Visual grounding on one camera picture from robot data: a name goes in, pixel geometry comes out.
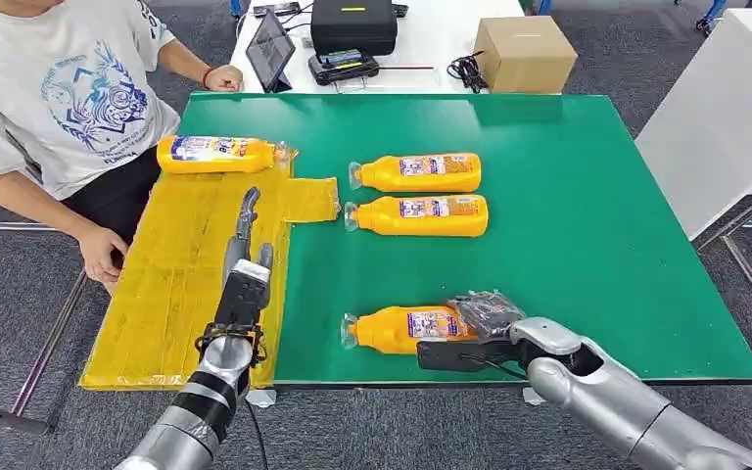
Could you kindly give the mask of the person's right hand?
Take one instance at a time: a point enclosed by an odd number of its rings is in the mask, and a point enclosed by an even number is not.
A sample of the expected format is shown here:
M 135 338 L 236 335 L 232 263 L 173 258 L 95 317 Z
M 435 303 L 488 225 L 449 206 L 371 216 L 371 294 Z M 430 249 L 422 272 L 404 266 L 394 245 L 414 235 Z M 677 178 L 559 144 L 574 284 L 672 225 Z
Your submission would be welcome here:
M 113 253 L 119 252 L 124 257 L 128 244 L 116 232 L 93 223 L 80 232 L 76 240 L 88 277 L 103 284 L 116 283 L 121 269 L 115 265 Z

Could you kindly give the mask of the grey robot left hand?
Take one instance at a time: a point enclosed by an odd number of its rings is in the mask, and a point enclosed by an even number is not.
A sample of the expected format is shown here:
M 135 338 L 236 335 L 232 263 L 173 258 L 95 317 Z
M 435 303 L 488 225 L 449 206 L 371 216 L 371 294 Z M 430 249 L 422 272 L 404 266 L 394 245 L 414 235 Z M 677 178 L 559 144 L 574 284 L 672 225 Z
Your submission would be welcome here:
M 247 273 L 255 279 L 269 284 L 273 265 L 274 248 L 263 243 L 258 249 L 256 260 L 251 258 L 251 232 L 258 214 L 255 206 L 260 197 L 260 190 L 252 186 L 244 195 L 234 234 L 228 239 L 223 261 L 222 286 L 225 286 L 229 274 L 236 267 L 247 267 Z

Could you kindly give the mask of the person's left hand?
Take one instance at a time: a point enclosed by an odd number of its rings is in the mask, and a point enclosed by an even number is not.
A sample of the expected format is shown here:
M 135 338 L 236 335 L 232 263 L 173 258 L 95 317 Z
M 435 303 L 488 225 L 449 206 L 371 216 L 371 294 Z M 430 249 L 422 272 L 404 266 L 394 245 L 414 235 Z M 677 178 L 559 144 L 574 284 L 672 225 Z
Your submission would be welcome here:
M 230 65 L 209 68 L 203 75 L 202 84 L 209 91 L 239 92 L 243 86 L 243 74 Z

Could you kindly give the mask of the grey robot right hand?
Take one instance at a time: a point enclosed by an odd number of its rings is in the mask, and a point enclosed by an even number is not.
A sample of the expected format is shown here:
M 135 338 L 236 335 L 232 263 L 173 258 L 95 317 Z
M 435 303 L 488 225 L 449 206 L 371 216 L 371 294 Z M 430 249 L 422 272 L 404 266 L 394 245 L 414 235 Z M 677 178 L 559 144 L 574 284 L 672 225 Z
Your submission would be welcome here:
M 469 291 L 446 301 L 480 340 L 507 336 L 510 327 L 527 317 L 526 313 L 501 292 Z

